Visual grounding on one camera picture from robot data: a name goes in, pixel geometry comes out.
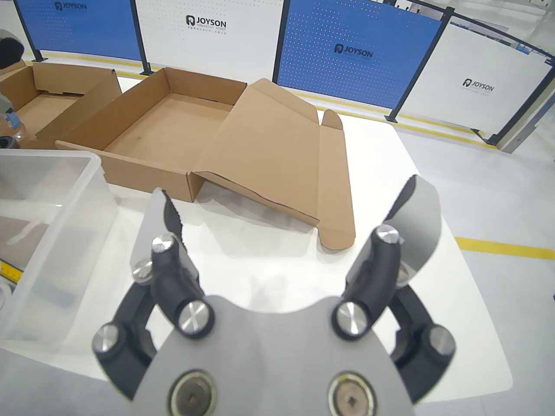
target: white table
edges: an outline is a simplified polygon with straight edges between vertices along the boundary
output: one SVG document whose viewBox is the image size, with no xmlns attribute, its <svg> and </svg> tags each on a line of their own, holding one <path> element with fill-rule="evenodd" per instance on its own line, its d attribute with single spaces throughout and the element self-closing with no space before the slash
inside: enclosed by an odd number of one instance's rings
<svg viewBox="0 0 555 416">
<path fill-rule="evenodd" d="M 127 88 L 128 81 L 133 80 L 122 81 L 122 86 Z M 319 244 L 317 229 L 207 182 L 196 202 L 175 202 L 184 242 L 207 295 L 222 295 L 255 311 L 287 312 L 343 291 L 345 274 L 367 235 L 418 171 L 390 125 L 356 117 L 341 120 L 357 234 L 353 247 L 329 252 Z M 119 213 L 63 347 L 48 351 L 17 341 L 5 341 L 1 347 L 105 380 L 90 351 L 91 338 L 112 318 L 132 283 L 129 256 L 149 198 L 145 192 L 111 188 Z M 411 285 L 434 321 L 448 327 L 457 343 L 452 365 L 424 401 L 509 389 L 511 372 L 490 315 L 445 222 L 434 255 Z M 171 330 L 157 309 L 147 326 L 158 347 Z M 392 351 L 397 325 L 389 311 L 374 329 Z"/>
</svg>

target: ruler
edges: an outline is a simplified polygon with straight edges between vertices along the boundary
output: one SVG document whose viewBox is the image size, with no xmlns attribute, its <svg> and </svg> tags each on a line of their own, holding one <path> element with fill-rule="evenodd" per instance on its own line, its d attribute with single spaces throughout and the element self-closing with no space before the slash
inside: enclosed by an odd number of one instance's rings
<svg viewBox="0 0 555 416">
<path fill-rule="evenodd" d="M 20 269 L 10 265 L 8 262 L 4 262 L 4 260 L 0 258 L 0 275 L 4 278 L 17 284 L 19 283 L 22 274 L 23 272 Z"/>
</svg>

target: perforated panel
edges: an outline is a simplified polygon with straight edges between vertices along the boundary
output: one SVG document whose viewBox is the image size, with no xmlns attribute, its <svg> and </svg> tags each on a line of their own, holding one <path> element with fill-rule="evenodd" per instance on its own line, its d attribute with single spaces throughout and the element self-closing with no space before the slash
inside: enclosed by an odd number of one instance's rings
<svg viewBox="0 0 555 416">
<path fill-rule="evenodd" d="M 439 25 L 370 0 L 291 0 L 278 84 L 395 107 Z"/>
<path fill-rule="evenodd" d="M 150 62 L 240 81 L 271 78 L 283 0 L 136 1 Z"/>
<path fill-rule="evenodd" d="M 539 54 L 449 24 L 401 113 L 497 133 L 549 69 Z"/>
<path fill-rule="evenodd" d="M 139 60 L 129 0 L 18 0 L 37 49 Z"/>
</svg>

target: cardboard box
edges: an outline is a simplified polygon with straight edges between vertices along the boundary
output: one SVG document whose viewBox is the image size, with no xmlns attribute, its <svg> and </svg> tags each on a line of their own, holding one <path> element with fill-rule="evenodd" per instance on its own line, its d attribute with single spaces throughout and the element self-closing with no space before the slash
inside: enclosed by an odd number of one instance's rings
<svg viewBox="0 0 555 416">
<path fill-rule="evenodd" d="M 31 139 L 28 149 L 55 149 L 54 141 L 121 95 L 115 71 L 35 63 L 0 80 Z"/>
<path fill-rule="evenodd" d="M 24 61 L 20 60 L 11 67 L 3 68 L 0 70 L 0 81 L 6 79 L 8 76 L 13 75 L 18 69 L 25 68 L 26 64 Z"/>
<path fill-rule="evenodd" d="M 193 202 L 205 179 L 317 226 L 323 246 L 355 240 L 339 116 L 266 79 L 164 68 L 92 115 L 61 149 L 100 155 L 108 182 Z"/>
</svg>

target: transparent plastic container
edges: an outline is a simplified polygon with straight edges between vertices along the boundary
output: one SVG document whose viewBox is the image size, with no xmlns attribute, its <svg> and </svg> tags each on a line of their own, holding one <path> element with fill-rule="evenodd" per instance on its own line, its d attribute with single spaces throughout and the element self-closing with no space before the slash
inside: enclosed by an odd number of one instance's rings
<svg viewBox="0 0 555 416">
<path fill-rule="evenodd" d="M 23 270 L 0 338 L 65 339 L 116 213 L 97 155 L 0 150 L 0 259 Z"/>
</svg>

